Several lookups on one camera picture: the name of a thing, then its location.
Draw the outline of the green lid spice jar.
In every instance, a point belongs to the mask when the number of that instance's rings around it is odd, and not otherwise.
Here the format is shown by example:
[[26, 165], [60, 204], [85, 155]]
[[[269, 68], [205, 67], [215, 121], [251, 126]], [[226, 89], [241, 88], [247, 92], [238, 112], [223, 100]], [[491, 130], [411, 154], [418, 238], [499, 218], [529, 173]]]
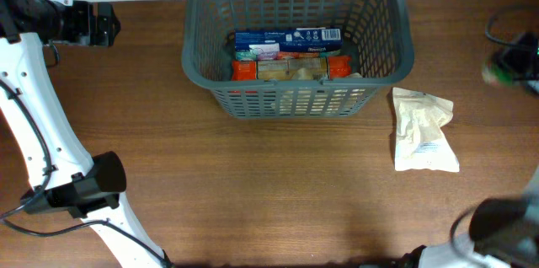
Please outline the green lid spice jar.
[[500, 55], [492, 55], [482, 68], [483, 81], [497, 87], [515, 86], [515, 72]]

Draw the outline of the beige food pouch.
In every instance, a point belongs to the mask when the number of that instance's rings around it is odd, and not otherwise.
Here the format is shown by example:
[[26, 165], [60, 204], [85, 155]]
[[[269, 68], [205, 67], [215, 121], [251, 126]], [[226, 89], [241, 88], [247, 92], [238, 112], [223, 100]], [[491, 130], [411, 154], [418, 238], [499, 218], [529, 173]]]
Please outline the beige food pouch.
[[394, 167], [457, 173], [458, 159], [442, 127], [453, 118], [454, 103], [424, 92], [392, 89], [396, 113]]

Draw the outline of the grey plastic basket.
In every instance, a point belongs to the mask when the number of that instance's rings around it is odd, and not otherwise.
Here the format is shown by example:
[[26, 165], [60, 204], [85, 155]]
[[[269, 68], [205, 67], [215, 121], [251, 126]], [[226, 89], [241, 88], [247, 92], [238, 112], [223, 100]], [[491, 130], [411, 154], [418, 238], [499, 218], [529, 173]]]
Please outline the grey plastic basket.
[[239, 119], [353, 115], [413, 64], [405, 0], [187, 0], [184, 73]]

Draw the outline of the orange spaghetti package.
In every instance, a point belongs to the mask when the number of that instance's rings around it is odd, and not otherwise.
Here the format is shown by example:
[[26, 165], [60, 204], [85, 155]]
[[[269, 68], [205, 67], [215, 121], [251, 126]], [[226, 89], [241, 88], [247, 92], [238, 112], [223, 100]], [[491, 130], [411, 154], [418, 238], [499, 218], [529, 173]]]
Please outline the orange spaghetti package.
[[304, 59], [235, 61], [232, 63], [232, 81], [261, 79], [313, 80], [346, 78], [352, 74], [350, 56], [329, 56]]

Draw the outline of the blue tea box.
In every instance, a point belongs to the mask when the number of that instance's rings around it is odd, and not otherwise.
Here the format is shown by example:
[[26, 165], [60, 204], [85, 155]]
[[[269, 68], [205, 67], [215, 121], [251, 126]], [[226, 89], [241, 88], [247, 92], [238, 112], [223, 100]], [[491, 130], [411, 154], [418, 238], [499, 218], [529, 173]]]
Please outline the blue tea box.
[[237, 61], [338, 56], [344, 43], [340, 29], [298, 28], [235, 33]]

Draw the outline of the beige powder bag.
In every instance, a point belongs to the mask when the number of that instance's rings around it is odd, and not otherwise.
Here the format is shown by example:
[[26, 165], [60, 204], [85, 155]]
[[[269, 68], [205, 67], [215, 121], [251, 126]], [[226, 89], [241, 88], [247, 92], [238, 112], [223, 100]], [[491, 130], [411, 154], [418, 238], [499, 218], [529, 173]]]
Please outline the beige powder bag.
[[368, 88], [299, 88], [263, 95], [263, 112], [283, 117], [348, 116], [369, 100]]

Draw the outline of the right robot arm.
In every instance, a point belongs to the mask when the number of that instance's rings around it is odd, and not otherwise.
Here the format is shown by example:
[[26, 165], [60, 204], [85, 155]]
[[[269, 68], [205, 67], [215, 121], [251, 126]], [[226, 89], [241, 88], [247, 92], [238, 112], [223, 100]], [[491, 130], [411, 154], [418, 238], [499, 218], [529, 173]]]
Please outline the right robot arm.
[[[483, 79], [530, 88], [538, 81], [538, 36], [525, 32], [501, 45], [483, 68]], [[420, 246], [396, 267], [537, 267], [538, 173], [518, 197], [490, 198], [464, 211], [451, 225], [446, 244]]]

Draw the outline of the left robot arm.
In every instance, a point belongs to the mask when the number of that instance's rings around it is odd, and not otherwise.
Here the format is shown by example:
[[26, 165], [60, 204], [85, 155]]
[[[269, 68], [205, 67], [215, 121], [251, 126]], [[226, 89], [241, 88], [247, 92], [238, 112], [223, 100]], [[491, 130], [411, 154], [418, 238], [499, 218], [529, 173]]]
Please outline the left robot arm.
[[120, 22], [109, 3], [1, 0], [1, 111], [29, 176], [19, 212], [67, 212], [91, 228], [124, 267], [169, 267], [138, 221], [114, 152], [91, 155], [57, 98], [45, 47], [112, 46]]

